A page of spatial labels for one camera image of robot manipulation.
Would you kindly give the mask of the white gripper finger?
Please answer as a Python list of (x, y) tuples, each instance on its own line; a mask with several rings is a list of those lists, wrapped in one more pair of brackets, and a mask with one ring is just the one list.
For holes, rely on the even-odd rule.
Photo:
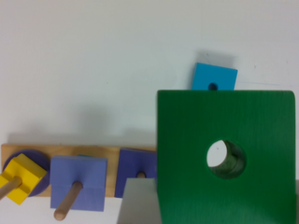
[(117, 224), (162, 224), (154, 178), (128, 178)]

